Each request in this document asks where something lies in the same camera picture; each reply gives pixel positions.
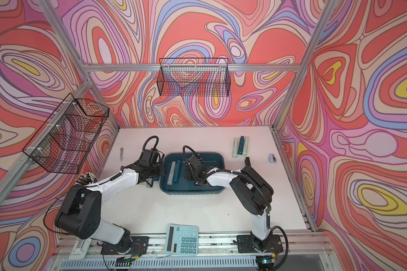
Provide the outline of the bundle of pens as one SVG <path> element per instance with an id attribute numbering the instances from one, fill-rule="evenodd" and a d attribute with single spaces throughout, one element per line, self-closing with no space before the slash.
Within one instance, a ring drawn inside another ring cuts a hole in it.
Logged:
<path id="1" fill-rule="evenodd" d="M 81 186 L 86 186 L 89 184 L 94 184 L 97 183 L 98 179 L 96 175 L 94 175 L 91 172 L 83 173 L 78 176 L 78 178 L 75 180 L 75 184 L 81 185 Z"/>

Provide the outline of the small purple clip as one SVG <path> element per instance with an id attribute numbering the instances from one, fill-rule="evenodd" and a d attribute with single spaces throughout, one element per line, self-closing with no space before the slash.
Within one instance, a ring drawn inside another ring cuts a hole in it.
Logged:
<path id="1" fill-rule="evenodd" d="M 124 152 L 124 148 L 121 147 L 121 148 L 120 148 L 120 155 L 119 155 L 120 161 L 123 161 L 123 152 Z"/>

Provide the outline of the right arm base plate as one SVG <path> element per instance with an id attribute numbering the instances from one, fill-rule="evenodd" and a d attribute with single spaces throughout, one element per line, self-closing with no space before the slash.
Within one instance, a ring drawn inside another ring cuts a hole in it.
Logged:
<path id="1" fill-rule="evenodd" d="M 270 234 L 260 240 L 252 234 L 238 235 L 235 240 L 239 253 L 272 253 L 280 254 L 284 251 L 279 235 Z"/>

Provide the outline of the light green pliers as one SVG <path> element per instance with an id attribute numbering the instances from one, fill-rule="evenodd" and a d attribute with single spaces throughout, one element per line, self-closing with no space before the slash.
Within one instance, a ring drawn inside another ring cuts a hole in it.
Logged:
<path id="1" fill-rule="evenodd" d="M 249 146 L 249 137 L 244 138 L 244 144 L 243 144 L 243 152 L 242 155 L 246 156 L 248 152 L 248 146 Z"/>
<path id="2" fill-rule="evenodd" d="M 236 158 L 238 156 L 238 150 L 239 150 L 239 139 L 234 138 L 234 143 L 233 143 L 233 148 L 232 148 L 232 156 Z"/>

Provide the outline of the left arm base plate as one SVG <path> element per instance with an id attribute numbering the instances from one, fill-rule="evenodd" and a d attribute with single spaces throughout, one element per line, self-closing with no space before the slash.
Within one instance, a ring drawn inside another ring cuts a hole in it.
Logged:
<path id="1" fill-rule="evenodd" d="M 147 253 L 149 236 L 133 236 L 131 237 L 131 245 L 127 250 L 122 250 L 118 245 L 103 243 L 101 255 L 132 255 L 142 256 Z"/>

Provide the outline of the grey pruning pliers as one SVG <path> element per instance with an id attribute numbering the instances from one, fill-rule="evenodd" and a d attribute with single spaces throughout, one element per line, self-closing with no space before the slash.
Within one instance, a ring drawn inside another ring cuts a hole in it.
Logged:
<path id="1" fill-rule="evenodd" d="M 173 179 L 174 179 L 174 174 L 175 174 L 175 168 L 176 168 L 176 162 L 173 161 L 172 164 L 171 164 L 171 168 L 170 168 L 169 174 L 168 174 L 168 178 L 167 178 L 167 183 L 166 183 L 166 184 L 167 184 L 168 186 L 173 185 Z"/>

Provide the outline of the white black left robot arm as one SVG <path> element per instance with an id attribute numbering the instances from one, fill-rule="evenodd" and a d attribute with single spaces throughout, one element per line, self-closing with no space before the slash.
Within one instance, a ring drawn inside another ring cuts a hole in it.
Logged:
<path id="1" fill-rule="evenodd" d="M 115 246 L 120 254 L 132 247 L 130 231 L 105 221 L 102 206 L 123 190 L 164 174 L 165 155 L 155 148 L 143 150 L 137 161 L 122 166 L 116 175 L 87 185 L 74 185 L 55 217 L 54 225 L 80 239 L 94 239 Z"/>

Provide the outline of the teal pruning pliers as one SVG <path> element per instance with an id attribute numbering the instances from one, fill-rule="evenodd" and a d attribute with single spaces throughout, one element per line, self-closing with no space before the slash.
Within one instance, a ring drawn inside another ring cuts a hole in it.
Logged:
<path id="1" fill-rule="evenodd" d="M 179 182 L 179 177 L 180 177 L 181 170 L 182 170 L 182 161 L 179 159 L 175 163 L 174 176 L 173 176 L 173 183 L 174 184 L 177 184 Z"/>

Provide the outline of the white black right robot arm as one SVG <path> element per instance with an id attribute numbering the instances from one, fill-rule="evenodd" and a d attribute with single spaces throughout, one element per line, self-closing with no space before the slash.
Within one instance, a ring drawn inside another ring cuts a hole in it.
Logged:
<path id="1" fill-rule="evenodd" d="M 270 212 L 273 188 L 250 165 L 238 171 L 207 167 L 199 155 L 185 159 L 185 179 L 197 186 L 220 186 L 231 188 L 242 206 L 250 213 L 251 244 L 246 248 L 263 252 L 270 242 Z"/>

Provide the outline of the mint green calculator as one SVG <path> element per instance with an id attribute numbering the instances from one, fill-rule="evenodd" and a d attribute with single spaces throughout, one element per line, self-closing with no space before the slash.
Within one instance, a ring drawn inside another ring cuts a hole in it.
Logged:
<path id="1" fill-rule="evenodd" d="M 170 224 L 165 239 L 165 254 L 196 256 L 198 254 L 199 227 Z"/>

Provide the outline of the teal plastic storage box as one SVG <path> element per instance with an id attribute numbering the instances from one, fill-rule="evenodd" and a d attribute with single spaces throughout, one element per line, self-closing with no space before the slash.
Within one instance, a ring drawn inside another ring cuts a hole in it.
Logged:
<path id="1" fill-rule="evenodd" d="M 206 167 L 217 167 L 220 169 L 225 168 L 225 161 L 221 154 L 217 152 L 199 152 L 198 153 L 202 162 Z M 179 177 L 179 182 L 177 184 L 168 186 L 167 178 L 173 161 L 182 161 L 182 170 Z M 184 179 L 185 173 L 185 160 L 182 152 L 176 152 L 168 154 L 165 159 L 165 175 L 159 178 L 160 189 L 169 195 L 198 195 L 198 194 L 219 194 L 225 188 L 222 186 L 200 186 L 195 185 L 193 181 L 187 181 Z"/>

